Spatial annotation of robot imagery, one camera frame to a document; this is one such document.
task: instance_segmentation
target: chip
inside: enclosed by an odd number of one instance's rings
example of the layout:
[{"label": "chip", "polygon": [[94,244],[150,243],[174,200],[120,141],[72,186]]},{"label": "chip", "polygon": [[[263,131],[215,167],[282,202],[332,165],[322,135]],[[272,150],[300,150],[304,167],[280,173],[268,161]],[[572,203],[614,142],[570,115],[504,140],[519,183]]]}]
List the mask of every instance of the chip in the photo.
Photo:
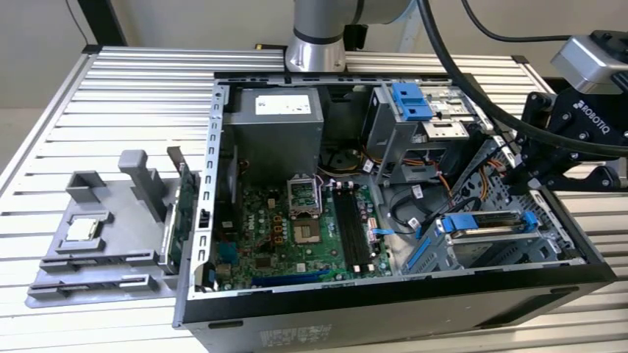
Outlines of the chip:
[{"label": "chip", "polygon": [[270,257],[258,257],[255,259],[256,268],[268,268],[271,267],[271,258]]}]

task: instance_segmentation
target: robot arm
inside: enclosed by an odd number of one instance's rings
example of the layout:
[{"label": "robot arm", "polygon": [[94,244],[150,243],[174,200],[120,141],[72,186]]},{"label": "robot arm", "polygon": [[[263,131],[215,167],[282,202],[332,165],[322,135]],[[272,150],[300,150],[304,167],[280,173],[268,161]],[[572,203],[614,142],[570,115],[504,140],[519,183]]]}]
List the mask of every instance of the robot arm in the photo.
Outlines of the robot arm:
[{"label": "robot arm", "polygon": [[412,0],[296,0],[295,36],[286,52],[290,71],[344,71],[344,26],[387,24]]}]

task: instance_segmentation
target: green circuit board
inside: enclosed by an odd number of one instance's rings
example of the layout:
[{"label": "green circuit board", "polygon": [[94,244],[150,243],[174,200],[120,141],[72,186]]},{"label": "green circuit board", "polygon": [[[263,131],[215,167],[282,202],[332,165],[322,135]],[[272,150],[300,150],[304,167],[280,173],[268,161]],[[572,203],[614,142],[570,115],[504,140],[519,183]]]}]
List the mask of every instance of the green circuit board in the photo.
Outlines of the green circuit board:
[{"label": "green circuit board", "polygon": [[[359,207],[364,209],[364,216],[376,218],[368,188],[359,188],[355,196]],[[219,273],[223,289],[255,288],[251,282],[256,277],[326,272],[319,276],[319,282],[334,282],[391,274],[383,241],[383,251],[372,259],[374,271],[360,274],[348,271],[331,190],[322,192],[322,208],[318,219],[291,219],[286,186],[244,188],[242,230],[238,239],[230,244],[231,249],[227,249],[232,252],[238,249],[238,261],[232,261],[228,276],[224,271]],[[306,226],[318,227],[318,231]],[[364,241],[368,242],[366,221],[363,226]],[[319,241],[304,243],[306,239]]]}]

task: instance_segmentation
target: motherboard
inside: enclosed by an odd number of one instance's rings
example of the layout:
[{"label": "motherboard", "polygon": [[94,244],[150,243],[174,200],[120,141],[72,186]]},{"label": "motherboard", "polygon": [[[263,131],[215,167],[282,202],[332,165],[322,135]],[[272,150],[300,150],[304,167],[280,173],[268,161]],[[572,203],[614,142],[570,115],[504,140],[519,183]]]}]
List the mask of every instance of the motherboard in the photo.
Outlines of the motherboard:
[{"label": "motherboard", "polygon": [[[351,188],[356,219],[350,221],[359,229],[350,230],[340,216],[344,211],[336,209],[335,190],[311,181],[244,187],[240,229],[218,244],[222,290],[392,275],[384,242],[372,234],[376,214],[368,188]],[[364,249],[368,263],[356,267],[351,254]]]}]

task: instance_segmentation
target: label sticker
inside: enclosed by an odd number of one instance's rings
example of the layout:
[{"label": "label sticker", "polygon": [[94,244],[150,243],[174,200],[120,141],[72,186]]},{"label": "label sticker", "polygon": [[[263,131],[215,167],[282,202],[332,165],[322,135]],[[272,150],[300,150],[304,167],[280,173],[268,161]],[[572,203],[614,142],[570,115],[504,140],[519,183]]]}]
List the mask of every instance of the label sticker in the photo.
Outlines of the label sticker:
[{"label": "label sticker", "polygon": [[415,195],[416,199],[423,199],[423,189],[420,184],[412,186],[412,195]]},{"label": "label sticker", "polygon": [[319,343],[327,340],[332,324],[291,329],[271,329],[260,331],[262,345],[264,347],[290,346],[300,343]]},{"label": "label sticker", "polygon": [[286,96],[258,96],[256,115],[311,114],[311,100],[304,94]]},{"label": "label sticker", "polygon": [[414,230],[419,229],[419,227],[422,226],[422,223],[415,217],[411,218],[411,220],[408,221],[408,224],[411,225]]},{"label": "label sticker", "polygon": [[375,165],[374,161],[372,161],[372,160],[367,160],[367,161],[364,162],[363,170],[364,170],[367,173],[370,173],[370,172],[374,170],[374,165]]},{"label": "label sticker", "polygon": [[432,110],[450,110],[450,106],[446,103],[432,103],[430,107]]}]

